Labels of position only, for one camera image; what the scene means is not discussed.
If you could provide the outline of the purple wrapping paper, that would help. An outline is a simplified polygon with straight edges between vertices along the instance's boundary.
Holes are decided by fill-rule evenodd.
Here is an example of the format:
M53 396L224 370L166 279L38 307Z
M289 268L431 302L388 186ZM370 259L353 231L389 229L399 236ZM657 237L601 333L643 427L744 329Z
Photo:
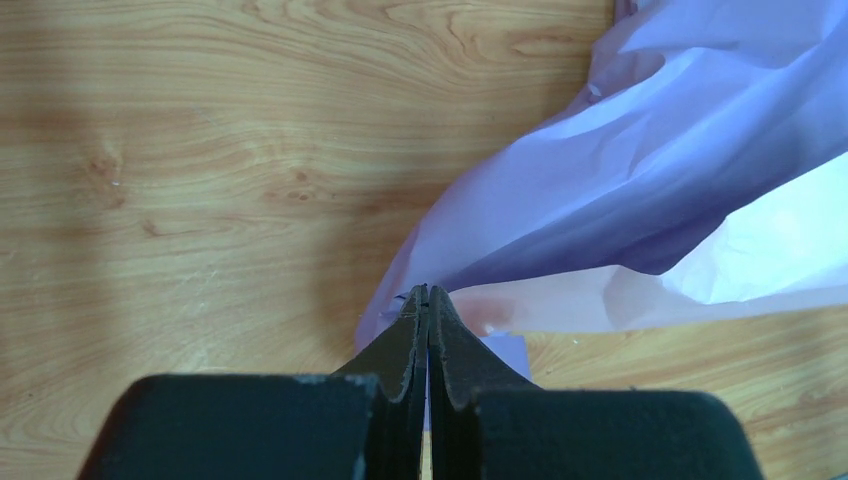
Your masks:
M417 284L480 336L600 333L843 305L847 284L719 304L664 287L732 213L788 186L847 193L843 1L621 1L561 114L457 180L355 334Z

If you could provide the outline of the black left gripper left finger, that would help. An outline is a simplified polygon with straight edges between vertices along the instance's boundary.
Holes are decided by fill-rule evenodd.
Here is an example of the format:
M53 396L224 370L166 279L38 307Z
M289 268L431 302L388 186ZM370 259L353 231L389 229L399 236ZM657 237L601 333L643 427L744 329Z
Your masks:
M158 374L108 414L83 479L416 479L428 290L330 374Z

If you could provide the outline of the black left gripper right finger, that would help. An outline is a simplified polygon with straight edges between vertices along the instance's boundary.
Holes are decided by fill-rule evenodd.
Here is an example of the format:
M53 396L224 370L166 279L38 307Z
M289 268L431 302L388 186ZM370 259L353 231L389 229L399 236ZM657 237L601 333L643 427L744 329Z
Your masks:
M429 294L432 473L437 479L758 479L743 428L698 391L545 390Z

